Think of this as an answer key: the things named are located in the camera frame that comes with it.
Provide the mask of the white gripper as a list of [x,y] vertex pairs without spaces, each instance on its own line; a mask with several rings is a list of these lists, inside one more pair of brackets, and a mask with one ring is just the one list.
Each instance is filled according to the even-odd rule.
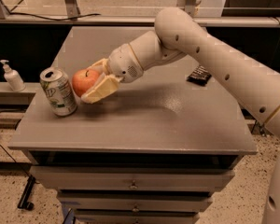
[[114,49],[108,60],[103,58],[90,65],[89,69],[101,75],[95,84],[81,96],[81,100],[87,104],[94,104],[116,92],[121,81],[131,83],[144,74],[144,70],[129,44],[123,44]]

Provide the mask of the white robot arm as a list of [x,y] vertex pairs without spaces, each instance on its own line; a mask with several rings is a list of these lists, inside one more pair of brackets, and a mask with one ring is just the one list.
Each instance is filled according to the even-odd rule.
[[[208,34],[177,7],[159,12],[154,30],[113,50],[91,68],[100,76],[81,99],[93,104],[140,78],[153,66],[174,62],[184,55],[195,59],[266,130],[280,139],[280,74]],[[280,224],[280,153],[278,155],[262,224]]]

